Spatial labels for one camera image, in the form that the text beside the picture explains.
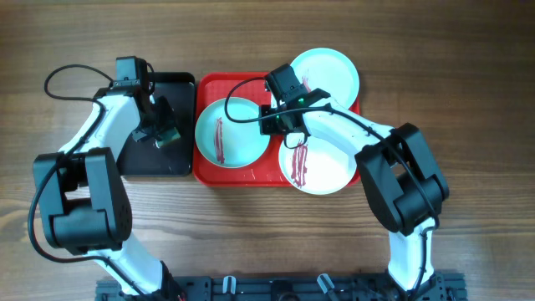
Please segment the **green yellow sponge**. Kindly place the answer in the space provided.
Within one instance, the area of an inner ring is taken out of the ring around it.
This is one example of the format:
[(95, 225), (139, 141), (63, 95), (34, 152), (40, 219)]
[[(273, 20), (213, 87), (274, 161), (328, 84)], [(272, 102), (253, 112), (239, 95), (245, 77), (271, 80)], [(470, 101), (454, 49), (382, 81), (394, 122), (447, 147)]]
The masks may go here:
[(179, 131), (173, 127), (169, 130), (165, 130), (158, 134), (158, 136), (155, 138), (155, 145), (157, 148), (165, 147), (175, 140), (179, 140), (181, 138), (181, 134)]

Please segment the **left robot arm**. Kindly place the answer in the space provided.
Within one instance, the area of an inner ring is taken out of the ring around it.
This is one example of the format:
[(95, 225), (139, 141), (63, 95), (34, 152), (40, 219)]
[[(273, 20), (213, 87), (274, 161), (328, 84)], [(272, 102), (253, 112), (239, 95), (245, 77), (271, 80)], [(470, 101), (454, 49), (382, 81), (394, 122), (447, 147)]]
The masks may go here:
[(76, 136), (58, 152), (35, 159), (28, 237), (51, 262), (97, 262), (127, 298), (182, 300), (185, 294), (167, 266), (132, 232), (130, 201), (116, 165), (132, 132), (158, 127), (164, 100), (153, 92), (138, 86), (101, 89)]

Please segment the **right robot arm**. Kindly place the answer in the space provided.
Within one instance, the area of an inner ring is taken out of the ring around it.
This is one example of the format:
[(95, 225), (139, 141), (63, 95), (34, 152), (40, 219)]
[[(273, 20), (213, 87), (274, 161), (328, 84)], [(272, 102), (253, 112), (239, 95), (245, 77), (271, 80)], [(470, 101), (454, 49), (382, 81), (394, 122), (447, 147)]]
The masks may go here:
[(381, 125), (340, 105), (321, 89), (278, 107), (262, 105), (261, 132), (302, 133), (355, 159), (369, 208), (388, 231), (388, 274), (410, 299), (434, 273), (431, 236), (449, 188), (425, 137), (414, 125)]

